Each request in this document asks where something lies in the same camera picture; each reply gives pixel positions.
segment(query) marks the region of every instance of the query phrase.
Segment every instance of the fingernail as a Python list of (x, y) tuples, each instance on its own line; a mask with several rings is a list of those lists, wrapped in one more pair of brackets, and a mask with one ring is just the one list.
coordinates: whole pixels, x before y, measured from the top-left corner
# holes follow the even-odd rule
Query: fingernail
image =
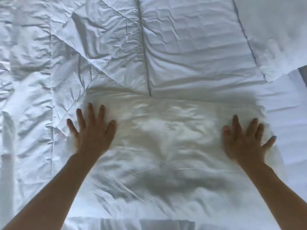
[(223, 130), (224, 130), (224, 131), (230, 131), (230, 127), (229, 127), (229, 126), (224, 126), (224, 127), (223, 127)]

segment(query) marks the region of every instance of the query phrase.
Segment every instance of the person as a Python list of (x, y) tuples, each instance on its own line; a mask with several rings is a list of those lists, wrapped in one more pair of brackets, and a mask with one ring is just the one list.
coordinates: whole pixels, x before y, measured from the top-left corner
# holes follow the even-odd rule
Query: person
[[(67, 120), (75, 137), (76, 153), (3, 230), (61, 229), (83, 180), (114, 138), (116, 122), (112, 120), (104, 129), (104, 114), (105, 107), (102, 105), (96, 117), (89, 103), (86, 123), (82, 111), (78, 109), (80, 132), (71, 120)], [(282, 230), (307, 229), (307, 204), (264, 163), (264, 155), (273, 146), (276, 137), (261, 145), (263, 131), (264, 125), (254, 119), (244, 133), (235, 115), (232, 126), (223, 128), (225, 152), (251, 179)]]

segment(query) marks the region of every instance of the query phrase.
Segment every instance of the person's right arm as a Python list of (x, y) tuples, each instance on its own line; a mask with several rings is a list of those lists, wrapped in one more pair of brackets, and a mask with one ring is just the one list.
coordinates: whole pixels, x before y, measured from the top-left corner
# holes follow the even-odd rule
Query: person's right arm
[(264, 163), (264, 156), (275, 143), (272, 137), (261, 146), (264, 125), (254, 119), (243, 133), (237, 116), (232, 128), (225, 126), (225, 151), (251, 179), (282, 230), (307, 229), (307, 203), (287, 187)]

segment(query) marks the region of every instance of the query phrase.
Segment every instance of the person's left hand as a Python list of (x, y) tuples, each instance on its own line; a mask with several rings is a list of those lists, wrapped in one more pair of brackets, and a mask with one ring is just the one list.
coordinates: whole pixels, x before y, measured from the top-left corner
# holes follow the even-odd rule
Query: person's left hand
[(89, 103), (88, 120), (85, 123), (81, 109), (77, 109), (80, 132), (77, 131), (72, 121), (67, 119), (67, 126), (75, 138), (77, 153), (83, 153), (87, 157), (98, 160), (109, 149), (116, 132), (116, 122), (112, 120), (105, 129), (104, 114), (105, 107), (101, 105), (96, 118), (93, 105)]

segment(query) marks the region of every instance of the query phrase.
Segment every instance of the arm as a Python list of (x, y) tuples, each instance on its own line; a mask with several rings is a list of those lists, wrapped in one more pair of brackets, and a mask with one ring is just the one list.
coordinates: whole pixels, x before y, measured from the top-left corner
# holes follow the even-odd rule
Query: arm
[(258, 120), (254, 119), (244, 134), (238, 117), (234, 116), (232, 129), (229, 126), (223, 129), (225, 151), (246, 172), (282, 230), (307, 229), (306, 202), (264, 163), (265, 153), (276, 137), (261, 146), (263, 130), (264, 125), (258, 126)]
[(82, 111), (77, 110), (80, 133), (72, 121), (67, 120), (75, 136), (77, 153), (3, 230), (61, 229), (83, 180), (98, 158), (108, 150), (116, 131), (115, 121), (103, 129), (104, 106), (101, 106), (97, 119), (91, 104), (88, 112), (86, 126)]

